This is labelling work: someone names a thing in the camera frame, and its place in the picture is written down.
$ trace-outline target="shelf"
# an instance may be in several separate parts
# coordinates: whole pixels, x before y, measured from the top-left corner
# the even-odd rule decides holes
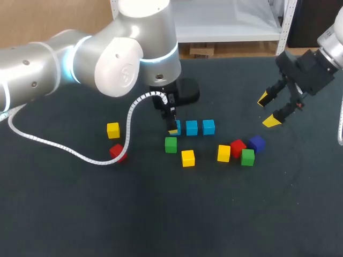
[[[268,0],[171,0],[179,43],[277,41]]]

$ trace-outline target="robot logo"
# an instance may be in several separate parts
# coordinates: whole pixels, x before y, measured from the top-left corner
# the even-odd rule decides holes
[[[122,68],[122,79],[121,79],[121,87],[127,87],[133,81],[133,75],[135,73],[134,68],[131,64],[126,64]]]

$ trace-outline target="toy block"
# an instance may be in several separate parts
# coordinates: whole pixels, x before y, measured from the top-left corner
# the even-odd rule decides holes
[[[176,125],[177,125],[177,133],[171,133],[170,135],[172,137],[177,136],[177,135],[181,135],[181,123],[178,119],[176,120]]]
[[[198,122],[196,120],[186,121],[186,135],[198,135]]]
[[[258,154],[266,147],[266,141],[259,135],[253,137],[248,142],[248,148],[253,149],[255,154]]]
[[[109,153],[112,157],[112,159],[117,158],[119,156],[119,154],[122,152],[123,147],[120,144],[116,144],[114,147],[112,147],[109,150]],[[125,153],[124,156],[118,161],[118,162],[122,162],[126,159],[127,154]]]
[[[166,138],[165,149],[167,154],[177,153],[177,138]]]
[[[215,124],[214,120],[203,120],[203,134],[204,135],[214,135],[215,133]]]
[[[229,162],[230,161],[230,146],[219,145],[218,147],[218,162]]]
[[[107,135],[109,139],[120,138],[120,129],[118,122],[107,124]]]
[[[243,149],[241,156],[242,166],[253,166],[255,161],[255,152],[252,149]]]
[[[236,140],[232,142],[230,146],[231,153],[236,159],[238,159],[241,156],[242,150],[247,148],[247,146],[241,140]]]
[[[195,156],[194,156],[193,150],[182,151],[181,155],[182,155],[182,166],[183,167],[195,166]]]

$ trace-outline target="coiled cable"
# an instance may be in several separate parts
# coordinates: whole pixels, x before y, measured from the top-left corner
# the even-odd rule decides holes
[[[341,114],[340,114],[340,117],[339,117],[339,125],[338,125],[338,143],[341,146],[343,146],[342,132],[343,132],[343,98],[342,98]]]
[[[4,113],[4,114],[1,114],[0,115],[0,122],[5,120],[6,118],[8,118],[8,124],[9,124],[9,127],[11,128],[11,130],[13,130],[16,134],[24,137],[24,138],[28,138],[30,140],[33,140],[33,141],[37,141],[39,143],[44,143],[46,145],[50,145],[50,146],[53,146],[53,147],[57,147],[59,149],[62,149],[64,151],[67,151],[73,155],[75,155],[76,157],[84,160],[85,162],[89,162],[89,163],[92,163],[92,164],[95,164],[95,165],[110,165],[110,164],[113,164],[113,163],[116,163],[117,161],[119,161],[123,156],[124,154],[126,153],[126,151],[128,150],[128,147],[129,147],[129,143],[130,143],[130,131],[131,131],[131,118],[132,118],[132,113],[135,109],[135,107],[144,99],[148,98],[148,97],[151,97],[151,96],[159,96],[160,98],[162,98],[162,101],[164,104],[167,104],[168,103],[168,99],[167,97],[165,96],[165,94],[163,94],[162,92],[155,92],[155,91],[152,91],[152,92],[149,92],[149,93],[146,93],[144,95],[141,95],[139,98],[137,98],[133,104],[131,105],[130,109],[129,109],[129,112],[128,112],[128,116],[127,116],[127,119],[126,119],[126,138],[125,138],[125,145],[124,145],[124,148],[122,150],[122,152],[119,154],[118,157],[114,158],[113,160],[110,160],[110,161],[95,161],[95,160],[92,160],[90,158],[87,158],[86,156],[74,151],[73,149],[70,149],[69,147],[67,146],[63,146],[63,145],[60,145],[58,143],[55,143],[55,142],[51,142],[51,141],[48,141],[48,140],[45,140],[45,139],[41,139],[41,138],[38,138],[34,135],[30,135],[30,134],[26,134],[20,130],[18,130],[14,125],[13,125],[13,118],[15,117],[15,115],[18,113],[18,111],[23,108],[25,105],[22,105],[22,106],[19,106],[19,107],[16,107],[16,108],[13,108],[11,109],[10,111]]]

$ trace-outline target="cyan cube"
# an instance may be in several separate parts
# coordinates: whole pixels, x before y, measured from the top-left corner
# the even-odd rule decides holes
[[[212,119],[203,120],[203,134],[204,135],[214,135],[215,134],[214,120],[212,120]]]
[[[186,135],[198,135],[198,122],[196,120],[186,121]]]
[[[266,141],[260,135],[257,135],[249,140],[247,146],[249,149],[254,150],[255,154],[258,154],[266,147]]]
[[[178,119],[176,120],[176,125],[177,125],[177,133],[170,134],[171,137],[174,137],[176,135],[181,135],[181,123]]]

